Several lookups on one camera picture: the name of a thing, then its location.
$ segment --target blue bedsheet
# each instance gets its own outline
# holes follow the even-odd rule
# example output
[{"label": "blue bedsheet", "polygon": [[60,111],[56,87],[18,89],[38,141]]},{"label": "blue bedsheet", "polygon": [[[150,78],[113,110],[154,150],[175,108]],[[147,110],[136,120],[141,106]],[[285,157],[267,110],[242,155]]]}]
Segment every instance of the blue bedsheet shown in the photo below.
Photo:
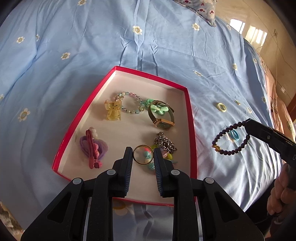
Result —
[{"label": "blue bedsheet", "polygon": [[[273,126],[264,73],[253,47],[224,21],[216,24],[172,0],[23,0],[11,12],[0,27],[0,200],[24,228],[67,184],[52,171],[54,156],[115,65],[186,86],[198,178],[213,177],[244,210],[259,198],[279,174],[279,155],[254,138],[233,156],[216,153],[211,142],[247,118]],[[242,141],[244,129],[238,133]],[[219,144],[232,150],[241,142]],[[171,238],[170,207],[123,210],[114,212],[116,240]]]}]

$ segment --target patterned pillow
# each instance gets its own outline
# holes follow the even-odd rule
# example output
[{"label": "patterned pillow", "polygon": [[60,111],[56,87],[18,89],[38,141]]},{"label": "patterned pillow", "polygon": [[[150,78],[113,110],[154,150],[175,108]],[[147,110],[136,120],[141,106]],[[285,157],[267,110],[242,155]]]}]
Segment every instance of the patterned pillow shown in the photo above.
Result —
[{"label": "patterned pillow", "polygon": [[215,8],[217,0],[173,0],[201,16],[209,25],[215,27]]}]

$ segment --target green hair tie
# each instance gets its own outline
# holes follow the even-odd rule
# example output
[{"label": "green hair tie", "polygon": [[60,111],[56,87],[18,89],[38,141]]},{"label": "green hair tie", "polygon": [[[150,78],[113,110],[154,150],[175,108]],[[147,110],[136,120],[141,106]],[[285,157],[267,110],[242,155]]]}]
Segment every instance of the green hair tie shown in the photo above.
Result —
[{"label": "green hair tie", "polygon": [[160,115],[164,115],[167,111],[168,111],[168,107],[167,106],[161,106],[161,105],[154,105],[154,104],[151,104],[154,100],[153,99],[147,99],[145,102],[144,102],[144,105],[146,108],[148,108],[149,105],[150,106],[150,109],[152,112],[156,112]]}]

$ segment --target wristwatch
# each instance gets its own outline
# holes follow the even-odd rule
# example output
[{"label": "wristwatch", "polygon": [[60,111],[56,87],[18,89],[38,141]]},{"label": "wristwatch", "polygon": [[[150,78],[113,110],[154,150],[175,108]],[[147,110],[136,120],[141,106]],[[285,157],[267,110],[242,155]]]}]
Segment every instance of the wristwatch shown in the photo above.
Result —
[{"label": "wristwatch", "polygon": [[[156,118],[152,111],[151,111],[151,105],[160,105],[160,106],[166,106],[168,107],[168,113],[170,114],[170,121],[169,120],[166,120],[166,119],[161,119],[161,118]],[[175,125],[174,121],[174,110],[169,107],[166,103],[160,101],[160,100],[154,100],[151,102],[151,104],[148,106],[148,114],[149,114],[149,117],[150,119],[152,120],[153,124],[155,127],[157,128],[160,128],[160,129],[163,129],[163,130],[168,130],[170,129],[172,126]]]}]

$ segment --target tile floor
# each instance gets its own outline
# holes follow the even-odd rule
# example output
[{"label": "tile floor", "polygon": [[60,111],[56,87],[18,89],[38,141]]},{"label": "tile floor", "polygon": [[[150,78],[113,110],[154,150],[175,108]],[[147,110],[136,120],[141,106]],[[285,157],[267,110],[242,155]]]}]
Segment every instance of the tile floor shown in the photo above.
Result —
[{"label": "tile floor", "polygon": [[288,106],[296,94],[296,47],[276,13],[263,0],[218,0],[216,16],[260,52],[277,79],[278,96]]}]

